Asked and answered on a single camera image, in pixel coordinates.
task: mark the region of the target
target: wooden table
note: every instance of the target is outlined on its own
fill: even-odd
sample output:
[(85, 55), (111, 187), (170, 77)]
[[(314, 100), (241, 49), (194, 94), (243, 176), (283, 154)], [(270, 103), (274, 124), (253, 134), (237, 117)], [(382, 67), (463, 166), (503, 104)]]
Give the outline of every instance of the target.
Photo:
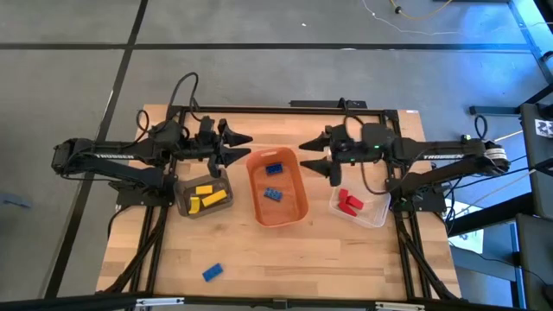
[[(165, 117), (166, 105), (145, 105), (150, 124)], [(319, 159), (321, 153), (299, 150), (300, 143), (317, 137), (327, 124), (339, 124), (341, 116), (210, 113), (226, 118), (232, 130), (253, 136), (252, 151), (276, 146), (292, 148), (298, 161)], [(399, 111), (403, 136), (424, 140), (418, 111)], [(362, 117), (377, 123), (376, 117)], [(192, 133), (199, 123), (187, 117)], [(348, 123), (350, 135), (359, 140), (359, 125)], [(298, 224), (264, 228), (253, 216), (245, 158), (228, 169), (234, 205), (198, 219), (182, 217), (169, 209), (155, 293), (232, 297), (286, 297), (321, 299), (406, 299), (397, 233), (391, 213), (383, 227), (366, 229), (328, 212), (332, 188), (328, 180), (301, 168), (309, 201), (309, 213)], [(143, 167), (140, 162), (130, 165)], [(359, 178), (359, 165), (342, 165), (343, 175)], [(366, 165), (368, 182), (383, 188), (385, 164)], [(413, 171), (429, 169), (418, 162)], [(205, 162), (179, 162), (180, 179), (206, 175)], [(143, 223), (144, 207), (134, 206), (114, 221), (97, 289), (105, 289), (135, 255)], [(424, 254), (449, 290), (460, 296), (453, 259), (443, 223), (432, 213), (417, 214)], [(145, 287), (148, 261), (143, 266), (140, 289)], [(222, 275), (205, 282), (202, 272), (221, 263)], [(411, 259), (415, 292), (422, 296), (417, 266)]]

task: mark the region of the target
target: black metal stand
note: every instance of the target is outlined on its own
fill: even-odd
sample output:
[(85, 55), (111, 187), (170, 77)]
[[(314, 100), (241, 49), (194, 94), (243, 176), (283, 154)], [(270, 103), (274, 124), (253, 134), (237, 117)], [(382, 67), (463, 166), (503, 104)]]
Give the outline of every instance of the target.
[[(537, 104), (553, 92), (553, 84), (547, 85), (536, 95), (528, 98), (523, 104)], [(468, 112), (471, 115), (494, 115), (494, 116), (519, 116), (520, 107), (498, 107), (498, 106), (470, 106)]]
[(522, 194), (505, 202), (469, 213), (466, 216), (446, 222), (446, 227), (451, 228), (450, 237), (463, 233), (473, 232), (490, 225), (496, 225), (512, 220), (518, 213), (532, 215), (534, 213), (534, 199), (532, 193)]

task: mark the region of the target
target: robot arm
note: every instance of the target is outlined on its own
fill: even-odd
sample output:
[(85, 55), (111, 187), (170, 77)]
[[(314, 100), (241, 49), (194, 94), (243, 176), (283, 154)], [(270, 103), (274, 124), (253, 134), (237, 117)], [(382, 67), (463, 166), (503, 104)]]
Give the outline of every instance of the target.
[(320, 160), (300, 162), (303, 167), (330, 179), (330, 185), (341, 183), (342, 163), (378, 162), (384, 160), (407, 169), (419, 160), (459, 160), (424, 174), (408, 173), (401, 180), (387, 180), (386, 189), (394, 200), (415, 202), (417, 210), (440, 212), (443, 204), (442, 183), (473, 174), (501, 175), (508, 171), (509, 161), (501, 146), (480, 139), (462, 139), (452, 142), (416, 142), (396, 137), (382, 124), (363, 124), (361, 141), (355, 142), (344, 124), (327, 126), (316, 139), (300, 145), (300, 149), (323, 151), (328, 155)]
[[(182, 135), (182, 127), (174, 120), (163, 121), (148, 131), (140, 142), (102, 142), (73, 138), (54, 149), (52, 169), (62, 177), (92, 172), (115, 179), (110, 186), (119, 191), (119, 205), (172, 205), (175, 178), (164, 174), (171, 157), (203, 160), (213, 177), (219, 177), (219, 166), (228, 167), (250, 149), (230, 149), (252, 139), (234, 133), (225, 119), (213, 130), (214, 121), (203, 117), (194, 137)], [(113, 160), (138, 160), (151, 168), (133, 168)]]

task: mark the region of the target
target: black cable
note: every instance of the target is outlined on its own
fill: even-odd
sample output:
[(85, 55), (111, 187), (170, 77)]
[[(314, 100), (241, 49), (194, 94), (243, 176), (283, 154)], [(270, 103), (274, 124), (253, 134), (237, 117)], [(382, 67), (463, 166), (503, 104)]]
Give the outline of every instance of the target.
[[(344, 116), (344, 120), (342, 122), (342, 124), (344, 124), (344, 126), (347, 125), (347, 119), (348, 118), (352, 118), (354, 120), (356, 120), (357, 122), (359, 122), (359, 124), (361, 124), (361, 126), (363, 126), (363, 121), (361, 120), (361, 118), (355, 116), (355, 115), (350, 115), (350, 114), (347, 114)], [(428, 151), (427, 149), (426, 150), (423, 150), (421, 151), (416, 157), (415, 159), (413, 160), (416, 161), (418, 159), (418, 157), (420, 157), (424, 152)], [(407, 177), (407, 173), (409, 173), (409, 169), (410, 169), (410, 165), (408, 166), (408, 169), (407, 169), (407, 172), (405, 172), (405, 174), (402, 176), (401, 180), (399, 181), (399, 183), (393, 187), (392, 189), (390, 190), (384, 190), (384, 191), (375, 191), (375, 190), (372, 190), (371, 187), (369, 186), (369, 184), (366, 182), (366, 177), (365, 177), (365, 165), (363, 162), (360, 163), (360, 167), (361, 167), (361, 176), (363, 177), (363, 184), (365, 185), (365, 188), (368, 192), (370, 192), (371, 194), (374, 194), (374, 195), (383, 195), (383, 194), (389, 194), (390, 192), (396, 190), (398, 187), (401, 186), (401, 184), (404, 182), (405, 180), (405, 177)]]
[(143, 262), (144, 258), (149, 253), (149, 249), (156, 242), (156, 240), (161, 237), (162, 230), (164, 229), (164, 217), (162, 217), (162, 213), (166, 213), (167, 208), (168, 207), (166, 206), (162, 206), (162, 210), (160, 211), (160, 216), (157, 218), (156, 225), (154, 226), (154, 229), (152, 229), (143, 246), (137, 250), (137, 254), (130, 260), (124, 271), (118, 276), (118, 278), (109, 288), (104, 290), (104, 292), (117, 293), (121, 292), (124, 289), (132, 274), (134, 274), (140, 263)]
[(492, 176), (492, 177), (488, 177), (488, 178), (485, 178), (483, 180), (479, 180), (479, 181), (473, 181), (473, 182), (470, 182), (466, 185), (461, 185), (461, 186), (458, 186), (456, 187), (455, 189), (461, 189), (461, 188), (464, 188), (464, 187), (468, 187), (468, 186), (472, 186), (474, 184), (477, 184), (479, 182), (483, 182), (483, 181), (489, 181), (489, 180), (492, 180), (492, 179), (495, 179), (495, 178), (499, 178), (499, 177), (502, 177), (502, 176), (507, 176), (507, 175), (511, 175), (511, 174), (515, 174), (515, 173), (518, 173), (518, 172), (521, 172), (521, 171), (524, 171), (524, 170), (529, 170), (531, 168), (520, 168), (520, 169), (515, 169), (509, 173), (505, 173), (505, 174), (502, 174), (502, 175), (499, 175), (499, 176)]
[[(478, 120), (482, 120), (483, 124), (484, 124), (484, 132), (483, 133), (480, 133), (480, 128), (478, 127)], [(474, 118), (474, 129), (476, 130), (476, 135), (478, 135), (478, 138), (480, 140), (485, 140), (486, 139), (486, 134), (487, 134), (487, 119), (486, 117), (482, 116), (482, 115), (478, 115)]]
[(537, 277), (537, 278), (543, 283), (543, 285), (549, 285), (549, 284), (546, 283), (546, 282), (543, 280), (543, 278), (542, 278), (541, 276), (539, 276), (537, 273), (534, 273), (534, 272), (532, 272), (532, 271), (530, 271), (530, 270), (527, 270), (527, 269), (525, 269), (525, 268), (523, 268), (523, 267), (521, 267), (521, 266), (516, 266), (516, 265), (513, 265), (512, 263), (508, 263), (508, 262), (506, 262), (506, 261), (499, 260), (499, 259), (486, 258), (486, 257), (482, 256), (481, 254), (477, 253), (476, 251), (471, 251), (471, 250), (465, 250), (465, 251), (473, 252), (474, 254), (478, 255), (480, 258), (482, 258), (482, 259), (484, 259), (484, 260), (487, 260), (487, 261), (494, 261), (494, 262), (498, 262), (498, 263), (504, 263), (504, 264), (506, 264), (506, 265), (512, 266), (513, 268), (520, 268), (522, 271), (528, 272), (528, 273), (532, 274), (533, 276)]
[(111, 225), (113, 225), (113, 220), (120, 214), (122, 213), (123, 211), (125, 211), (126, 209), (128, 208), (128, 206), (121, 206), (121, 208), (116, 211), (110, 218), (110, 222), (107, 224), (107, 239), (109, 240), (110, 239), (110, 236), (111, 236)]
[(526, 157), (526, 155), (520, 156), (520, 157), (512, 160), (511, 163), (516, 162), (516, 161), (521, 160), (521, 159), (524, 159), (525, 157)]
[(198, 74), (195, 73), (195, 72), (185, 74), (176, 83), (175, 89), (173, 89), (173, 93), (171, 94), (171, 99), (169, 100), (169, 104), (168, 104), (168, 107), (167, 107), (167, 113), (165, 115), (166, 119), (170, 118), (169, 109), (171, 108), (171, 106), (175, 102), (175, 97), (176, 97), (176, 94), (179, 91), (179, 87), (181, 87), (181, 83), (184, 82), (184, 80), (186, 80), (188, 77), (191, 77), (191, 76), (194, 76), (196, 78), (196, 81), (194, 82), (194, 87), (192, 88), (192, 91), (190, 92), (190, 101), (189, 101), (188, 104), (189, 104), (189, 107), (190, 107), (190, 114), (192, 115), (192, 117), (196, 121), (198, 121), (198, 122), (200, 121), (200, 119), (194, 115), (194, 109), (196, 110), (196, 112), (200, 111), (200, 106), (198, 105), (198, 101), (194, 97), (194, 95), (196, 93), (196, 88), (198, 88), (198, 82), (200, 81), (200, 78), (198, 77)]
[[(144, 114), (144, 116), (146, 117), (146, 127), (142, 127), (142, 125), (140, 124), (140, 115), (141, 114)], [(148, 115), (148, 112), (146, 112), (145, 110), (139, 110), (137, 112), (137, 115), (135, 116), (135, 122), (137, 123), (137, 127), (138, 129), (142, 130), (142, 133), (140, 134), (140, 136), (137, 137), (137, 139), (134, 140), (134, 142), (132, 143), (128, 143), (124, 146), (121, 146), (121, 147), (117, 147), (117, 146), (110, 146), (111, 148), (114, 148), (114, 149), (125, 149), (125, 148), (129, 148), (129, 147), (132, 147), (134, 145), (136, 145), (138, 142), (140, 142), (140, 140), (142, 139), (142, 137), (144, 137), (144, 135), (146, 135), (146, 133), (148, 133), (148, 128), (149, 128), (149, 115)]]
[(68, 177), (67, 175), (60, 175), (61, 178), (69, 181), (116, 181), (109, 178), (78, 178), (78, 177)]

